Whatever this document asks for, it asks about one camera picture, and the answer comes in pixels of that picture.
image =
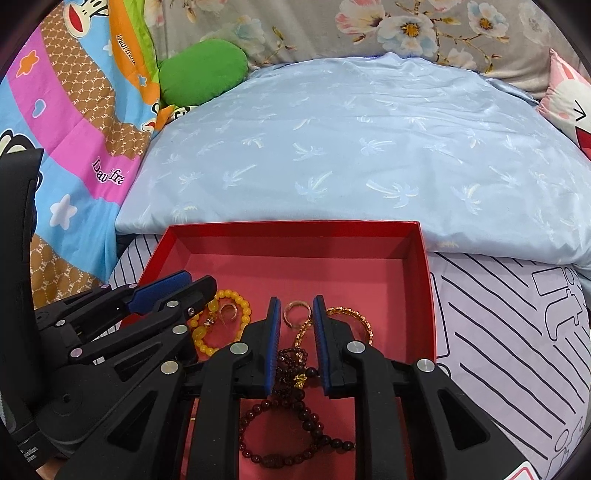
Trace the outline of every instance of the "pink stripe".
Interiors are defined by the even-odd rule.
[[[38,63],[31,73],[17,78],[20,60],[33,49],[39,57]],[[121,205],[139,169],[139,157],[131,161],[124,155],[109,155],[105,136],[72,105],[63,89],[45,51],[39,28],[19,52],[7,78],[21,115],[47,154],[80,178],[93,198],[104,198]],[[35,103],[39,99],[46,107],[41,115],[33,118]],[[122,184],[97,179],[93,168],[97,158],[100,158],[101,171],[107,175],[111,171],[121,171],[125,177]]]

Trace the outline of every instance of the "blue fingertip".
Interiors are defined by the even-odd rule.
[[[265,353],[265,379],[264,387],[267,396],[271,395],[273,386],[275,385],[275,370],[277,369],[277,349],[279,348],[279,335],[281,333],[281,302],[277,298],[273,298],[275,304],[269,310],[272,312],[267,317],[266,322],[270,322],[269,336],[267,343],[267,351]]]
[[[316,340],[316,356],[318,357],[318,371],[320,373],[320,382],[324,389],[324,394],[328,395],[330,390],[330,361],[328,347],[326,345],[326,332],[322,322],[321,312],[323,307],[320,305],[321,296],[314,298],[313,318],[314,318],[314,338]]]
[[[146,315],[160,300],[189,285],[191,281],[191,274],[186,270],[181,270],[145,287],[136,288],[127,304],[129,312]]]

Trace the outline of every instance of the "yellow bead bracelet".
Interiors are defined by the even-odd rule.
[[[207,356],[212,356],[215,352],[219,350],[219,348],[212,348],[207,346],[203,342],[203,338],[207,334],[207,329],[213,326],[216,318],[218,316],[218,312],[222,309],[225,305],[229,305],[228,303],[224,305],[220,305],[219,300],[221,299],[230,299],[232,300],[236,306],[240,307],[242,310],[241,314],[241,324],[239,330],[236,332],[236,337],[234,338],[234,342],[239,342],[242,338],[242,332],[244,328],[250,323],[251,321],[251,314],[252,310],[250,308],[250,304],[247,300],[240,296],[237,291],[234,290],[218,290],[215,298],[207,304],[207,320],[205,320],[203,325],[199,325],[199,317],[205,312],[199,312],[197,315],[192,317],[189,320],[189,326],[193,329],[193,333],[191,334],[193,337],[193,343],[195,348],[199,350],[201,353],[205,353]]]

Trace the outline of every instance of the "red box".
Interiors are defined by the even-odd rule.
[[[324,295],[327,307],[359,311],[371,324],[374,346],[407,363],[435,360],[435,315],[423,238],[417,222],[305,221],[237,222],[171,226],[150,259],[140,284],[185,269],[194,280],[212,275],[218,288],[236,290],[251,304],[253,320],[265,317],[269,299],[285,306]],[[293,311],[294,317],[301,312]],[[353,333],[365,340],[360,323]],[[236,322],[216,323],[205,341],[231,342]],[[281,325],[280,348],[293,344],[296,330]],[[312,333],[303,347],[316,366]],[[355,439],[353,400],[328,400],[322,389],[306,388],[306,403],[318,413],[326,434]],[[253,402],[243,401],[243,409]],[[294,455],[310,443],[294,413],[266,413],[248,427],[245,441],[255,453]],[[241,457],[242,480],[273,478],[348,480],[355,477],[353,453],[317,453],[281,473]]]

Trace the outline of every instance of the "pink cartoon pillow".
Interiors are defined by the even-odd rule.
[[[538,111],[591,160],[591,85],[550,50],[550,87]]]

